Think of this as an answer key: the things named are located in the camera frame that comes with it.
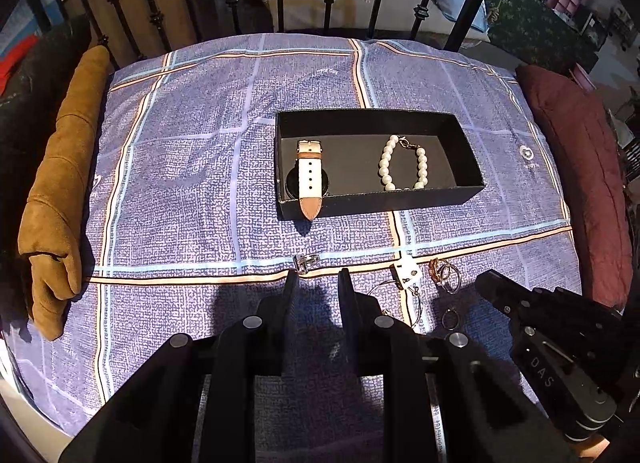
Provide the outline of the small silver clip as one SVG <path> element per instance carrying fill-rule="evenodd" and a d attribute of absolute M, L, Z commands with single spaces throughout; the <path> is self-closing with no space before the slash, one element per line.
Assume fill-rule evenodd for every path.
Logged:
<path fill-rule="evenodd" d="M 320 261 L 318 254 L 296 254 L 293 257 L 295 271 L 299 275 L 305 275 L 310 269 L 314 268 Z"/>

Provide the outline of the white brown strap watch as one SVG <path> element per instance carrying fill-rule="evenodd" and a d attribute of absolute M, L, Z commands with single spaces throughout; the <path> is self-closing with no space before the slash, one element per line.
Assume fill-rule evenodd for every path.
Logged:
<path fill-rule="evenodd" d="M 294 168 L 286 177 L 286 191 L 297 200 L 300 212 L 308 222 L 319 216 L 327 186 L 326 173 L 322 168 L 321 142 L 300 139 Z"/>

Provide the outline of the black jewelry tray box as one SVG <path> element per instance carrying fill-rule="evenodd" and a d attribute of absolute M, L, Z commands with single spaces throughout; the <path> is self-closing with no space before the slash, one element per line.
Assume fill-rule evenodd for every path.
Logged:
<path fill-rule="evenodd" d="M 405 137 L 425 150 L 427 184 L 418 180 L 416 153 L 397 147 L 390 161 L 394 192 L 384 190 L 378 175 L 390 136 Z M 300 139 L 319 140 L 326 194 L 321 217 L 379 213 L 460 205 L 485 188 L 468 138 L 450 113 L 396 109 L 282 111 L 274 138 L 274 180 L 281 220 L 300 220 L 296 199 L 286 191 Z"/>

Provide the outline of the dark red cushion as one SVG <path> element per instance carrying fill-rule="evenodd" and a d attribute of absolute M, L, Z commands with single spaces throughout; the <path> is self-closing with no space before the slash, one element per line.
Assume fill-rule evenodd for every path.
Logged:
<path fill-rule="evenodd" d="M 560 174 L 582 292 L 622 309 L 634 269 L 617 142 L 602 102 L 538 66 L 519 66 L 515 76 Z"/>

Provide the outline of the purple plaid bed cover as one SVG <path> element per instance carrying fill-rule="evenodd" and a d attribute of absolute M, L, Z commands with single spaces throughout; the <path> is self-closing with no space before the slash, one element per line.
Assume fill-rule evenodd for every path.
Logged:
<path fill-rule="evenodd" d="M 379 436 L 383 381 L 352 372 L 342 271 L 388 323 L 463 331 L 510 376 L 506 317 L 476 277 L 582 288 L 558 168 L 509 71 L 412 41 L 275 33 L 107 62 L 88 53 L 86 101 L 50 142 L 21 233 L 34 311 L 6 329 L 24 394 L 67 435 L 171 336 L 227 348 L 293 283 L 258 431 L 273 448 Z"/>

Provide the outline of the black quilted leather cushion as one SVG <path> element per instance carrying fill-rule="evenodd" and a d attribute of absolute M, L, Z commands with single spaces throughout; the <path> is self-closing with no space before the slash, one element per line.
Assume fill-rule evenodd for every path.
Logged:
<path fill-rule="evenodd" d="M 16 250 L 17 229 L 55 118 L 91 42 L 78 16 L 38 38 L 1 96 L 1 251 Z"/>

